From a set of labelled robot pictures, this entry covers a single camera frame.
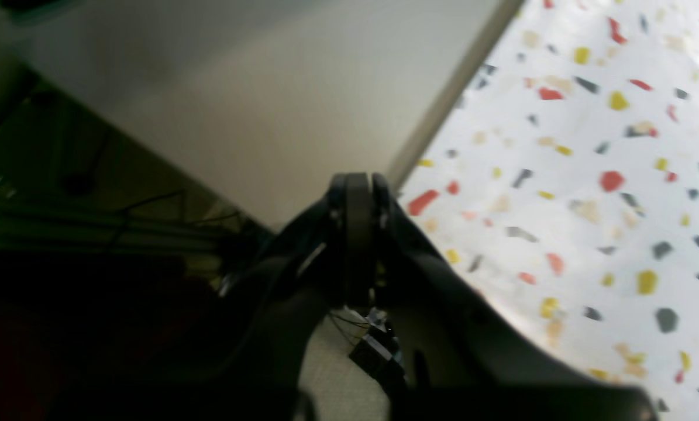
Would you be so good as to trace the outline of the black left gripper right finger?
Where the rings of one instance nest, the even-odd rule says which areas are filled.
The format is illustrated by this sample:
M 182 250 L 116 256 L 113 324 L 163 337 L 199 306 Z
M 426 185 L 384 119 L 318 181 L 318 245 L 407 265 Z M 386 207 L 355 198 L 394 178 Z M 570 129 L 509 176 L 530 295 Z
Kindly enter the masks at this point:
M 535 346 L 404 216 L 379 174 L 349 176 L 349 306 L 395 328 L 407 389 L 391 420 L 657 420 L 647 394 Z

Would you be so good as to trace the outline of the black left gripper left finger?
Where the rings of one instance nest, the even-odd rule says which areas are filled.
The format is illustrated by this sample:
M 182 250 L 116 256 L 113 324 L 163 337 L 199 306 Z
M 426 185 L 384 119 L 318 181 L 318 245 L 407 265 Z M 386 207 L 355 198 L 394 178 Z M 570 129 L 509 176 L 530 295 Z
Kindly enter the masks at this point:
M 298 387 L 310 337 L 331 309 L 361 304 L 361 175 L 269 244 L 190 337 L 141 375 L 72 390 L 53 420 L 313 420 Z

